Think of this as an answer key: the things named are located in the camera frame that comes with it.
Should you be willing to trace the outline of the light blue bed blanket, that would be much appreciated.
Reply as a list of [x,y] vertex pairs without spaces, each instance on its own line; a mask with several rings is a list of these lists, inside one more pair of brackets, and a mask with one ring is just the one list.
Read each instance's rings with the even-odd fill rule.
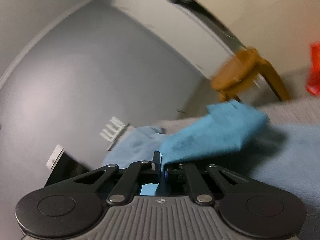
[[239,152],[200,161],[295,194],[306,205],[300,239],[319,239],[319,126],[268,120]]

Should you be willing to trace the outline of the wooden stool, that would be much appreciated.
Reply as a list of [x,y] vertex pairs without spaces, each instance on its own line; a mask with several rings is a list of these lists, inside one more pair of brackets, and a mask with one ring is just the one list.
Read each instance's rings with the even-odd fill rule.
[[264,78],[280,101],[291,100],[280,75],[253,47],[237,51],[213,75],[210,86],[218,92],[221,102],[231,99],[240,101],[238,94],[251,88],[259,75]]

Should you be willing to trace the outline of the white wall power strip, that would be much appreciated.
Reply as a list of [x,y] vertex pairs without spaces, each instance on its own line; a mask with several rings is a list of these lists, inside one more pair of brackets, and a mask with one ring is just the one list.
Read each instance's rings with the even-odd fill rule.
[[53,150],[51,156],[49,157],[46,163],[46,167],[49,170],[52,170],[56,165],[56,163],[58,162],[61,155],[63,155],[63,153],[64,153],[64,148],[61,145],[57,145],[56,148]]

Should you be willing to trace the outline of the teal blue hooded jacket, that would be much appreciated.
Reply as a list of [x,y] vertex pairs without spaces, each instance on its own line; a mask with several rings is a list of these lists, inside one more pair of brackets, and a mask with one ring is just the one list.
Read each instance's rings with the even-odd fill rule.
[[159,126],[132,130],[106,154],[102,165],[127,168],[161,154],[161,176],[168,164],[239,152],[268,124],[266,113],[235,100],[207,106],[207,115],[174,133]]

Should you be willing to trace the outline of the white wifi router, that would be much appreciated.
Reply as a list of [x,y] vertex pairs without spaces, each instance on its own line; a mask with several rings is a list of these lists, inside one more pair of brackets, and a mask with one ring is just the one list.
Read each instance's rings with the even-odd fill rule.
[[105,128],[99,133],[99,135],[109,143],[107,152],[117,144],[120,137],[127,131],[130,123],[123,123],[116,116],[113,116],[109,123],[105,125]]

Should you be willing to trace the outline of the black television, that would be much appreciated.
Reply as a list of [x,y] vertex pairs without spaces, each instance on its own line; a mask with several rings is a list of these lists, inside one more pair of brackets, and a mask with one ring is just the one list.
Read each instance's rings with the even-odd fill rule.
[[54,168],[49,171],[50,175],[45,183],[45,186],[79,176],[89,172],[90,169],[85,164],[77,162],[72,156],[64,151]]

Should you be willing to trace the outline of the white wardrobe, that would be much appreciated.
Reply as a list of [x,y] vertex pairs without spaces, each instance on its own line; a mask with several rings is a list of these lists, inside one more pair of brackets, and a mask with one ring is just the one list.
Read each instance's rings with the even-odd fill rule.
[[216,18],[172,0],[112,0],[112,5],[162,39],[206,78],[244,47]]

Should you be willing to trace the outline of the red object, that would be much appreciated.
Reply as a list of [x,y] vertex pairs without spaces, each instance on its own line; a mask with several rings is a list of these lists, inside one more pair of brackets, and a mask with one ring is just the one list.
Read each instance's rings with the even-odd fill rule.
[[314,96],[319,96],[319,82],[320,82],[320,68],[319,68],[319,42],[310,45],[310,59],[311,66],[309,69],[309,75],[306,82],[306,90]]

